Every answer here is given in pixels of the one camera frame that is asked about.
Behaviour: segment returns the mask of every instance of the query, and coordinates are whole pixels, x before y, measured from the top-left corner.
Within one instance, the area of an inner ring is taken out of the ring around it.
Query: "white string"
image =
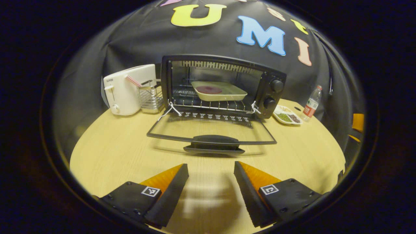
[[[163,116],[167,115],[172,109],[176,111],[176,113],[178,113],[179,116],[182,116],[181,113],[179,113],[179,111],[173,107],[172,102],[169,103],[169,106],[171,106],[171,108],[165,114],[161,115],[157,121],[159,121]]]
[[[261,114],[261,112],[256,108],[255,103],[256,103],[256,101],[254,101],[253,104],[251,104],[252,111],[246,112],[247,114],[253,114],[254,112],[257,112],[257,113]]]

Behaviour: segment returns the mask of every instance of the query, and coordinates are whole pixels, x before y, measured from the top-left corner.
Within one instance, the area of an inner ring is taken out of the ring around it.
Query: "letter u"
[[[210,25],[218,22],[221,18],[223,8],[227,8],[220,4],[206,4],[205,7],[209,8],[206,17],[191,18],[192,10],[197,7],[198,5],[185,5],[174,8],[175,13],[172,15],[172,24],[182,27]]]

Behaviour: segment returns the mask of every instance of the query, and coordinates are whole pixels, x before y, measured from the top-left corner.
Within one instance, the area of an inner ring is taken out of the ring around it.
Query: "bottle label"
[[[314,101],[312,98],[310,98],[308,100],[308,103],[306,103],[305,110],[303,110],[303,113],[309,118],[312,118],[316,108],[318,108],[318,103]]]

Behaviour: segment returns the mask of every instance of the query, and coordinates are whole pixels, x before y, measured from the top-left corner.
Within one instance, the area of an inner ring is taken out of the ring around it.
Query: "water bottle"
[[[322,87],[320,85],[316,86],[316,89],[312,92],[311,96],[309,97],[308,102],[306,103],[305,109],[302,112],[301,119],[303,121],[309,122],[312,118],[313,114],[318,108],[319,101],[321,100],[322,96]]]

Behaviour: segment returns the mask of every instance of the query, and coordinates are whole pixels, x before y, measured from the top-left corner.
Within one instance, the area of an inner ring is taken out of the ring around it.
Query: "letter m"
[[[271,52],[281,56],[286,55],[283,48],[283,35],[285,34],[283,30],[270,26],[264,31],[263,27],[255,19],[242,15],[238,16],[238,18],[243,22],[241,36],[237,37],[238,42],[246,45],[255,45],[256,42],[253,40],[254,35],[261,48],[271,41],[270,45],[267,46]]]

